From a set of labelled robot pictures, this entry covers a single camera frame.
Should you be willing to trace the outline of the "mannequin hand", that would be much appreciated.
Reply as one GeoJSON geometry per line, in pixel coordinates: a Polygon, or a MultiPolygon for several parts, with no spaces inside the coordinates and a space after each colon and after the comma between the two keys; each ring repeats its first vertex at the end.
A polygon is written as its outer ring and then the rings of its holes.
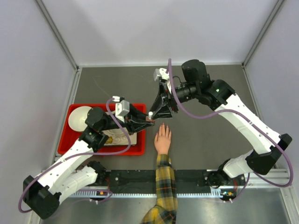
{"type": "Polygon", "coordinates": [[[171,130],[163,123],[155,135],[154,146],[157,154],[168,154],[171,145],[171,130]]]}

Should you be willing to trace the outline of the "yellow plaid sleeve forearm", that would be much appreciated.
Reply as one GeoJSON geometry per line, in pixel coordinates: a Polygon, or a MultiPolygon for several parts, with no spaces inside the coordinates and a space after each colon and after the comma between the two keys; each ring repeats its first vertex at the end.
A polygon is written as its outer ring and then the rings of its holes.
{"type": "Polygon", "coordinates": [[[178,199],[174,169],[166,154],[157,156],[156,204],[143,217],[142,224],[175,224],[178,199]]]}

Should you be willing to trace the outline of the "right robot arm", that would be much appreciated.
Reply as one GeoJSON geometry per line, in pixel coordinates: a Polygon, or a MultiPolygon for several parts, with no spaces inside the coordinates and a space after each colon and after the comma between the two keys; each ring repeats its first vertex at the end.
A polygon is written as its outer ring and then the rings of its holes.
{"type": "Polygon", "coordinates": [[[283,156],[289,167],[289,180],[285,184],[271,184],[289,187],[294,172],[285,150],[292,142],[292,137],[287,133],[279,134],[264,124],[227,82],[210,78],[203,62],[192,59],[183,63],[181,69],[185,81],[180,86],[174,84],[171,60],[166,69],[155,69],[153,77],[159,83],[159,91],[149,111],[149,118],[171,118],[179,109],[194,119],[220,115],[246,138],[253,149],[224,161],[217,171],[208,175],[211,185],[228,185],[236,177],[251,173],[270,183],[264,176],[283,156]]]}

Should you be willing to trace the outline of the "pink nail polish bottle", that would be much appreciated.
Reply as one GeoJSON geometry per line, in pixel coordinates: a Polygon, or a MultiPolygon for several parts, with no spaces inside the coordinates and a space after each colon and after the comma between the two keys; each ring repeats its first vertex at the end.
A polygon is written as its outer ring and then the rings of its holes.
{"type": "Polygon", "coordinates": [[[147,121],[147,122],[150,122],[150,123],[153,123],[153,124],[155,123],[155,120],[150,119],[149,117],[146,117],[146,121],[147,121]]]}

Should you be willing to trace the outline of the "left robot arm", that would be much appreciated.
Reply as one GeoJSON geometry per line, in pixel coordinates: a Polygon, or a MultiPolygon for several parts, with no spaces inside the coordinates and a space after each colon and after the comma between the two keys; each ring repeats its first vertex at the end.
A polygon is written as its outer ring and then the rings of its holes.
{"type": "Polygon", "coordinates": [[[106,110],[100,107],[88,107],[84,113],[84,127],[81,135],[74,141],[69,150],[46,170],[36,177],[28,176],[23,182],[23,193],[18,202],[19,212],[25,211],[21,204],[25,203],[41,219],[51,217],[59,205],[70,195],[89,184],[101,185],[106,174],[97,164],[86,165],[81,171],[75,169],[94,155],[118,155],[127,152],[131,147],[130,135],[153,126],[153,112],[145,114],[137,110],[128,101],[116,98],[115,111],[106,104],[106,110]],[[104,132],[120,129],[128,143],[126,148],[115,152],[102,152],[109,136],[104,132]]]}

